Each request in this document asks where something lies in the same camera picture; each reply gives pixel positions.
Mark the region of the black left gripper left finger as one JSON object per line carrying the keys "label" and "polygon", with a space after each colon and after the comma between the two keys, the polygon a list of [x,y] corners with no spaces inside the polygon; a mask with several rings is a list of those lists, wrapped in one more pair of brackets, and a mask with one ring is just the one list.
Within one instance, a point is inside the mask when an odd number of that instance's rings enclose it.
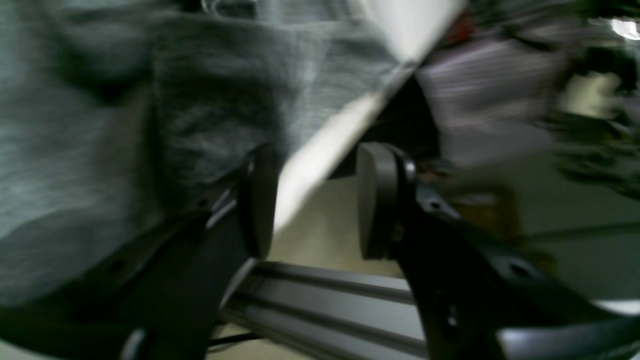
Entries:
{"label": "black left gripper left finger", "polygon": [[258,146],[174,217],[36,303],[2,308],[2,341],[60,360],[202,360],[245,267],[269,254],[279,164]]}

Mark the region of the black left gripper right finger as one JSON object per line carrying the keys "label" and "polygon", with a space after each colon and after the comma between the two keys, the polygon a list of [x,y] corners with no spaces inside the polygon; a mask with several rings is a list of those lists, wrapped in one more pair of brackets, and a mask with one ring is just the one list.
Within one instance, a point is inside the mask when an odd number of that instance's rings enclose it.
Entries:
{"label": "black left gripper right finger", "polygon": [[432,360],[630,360],[639,317],[586,300],[463,219],[395,146],[356,155],[359,244],[397,262]]}

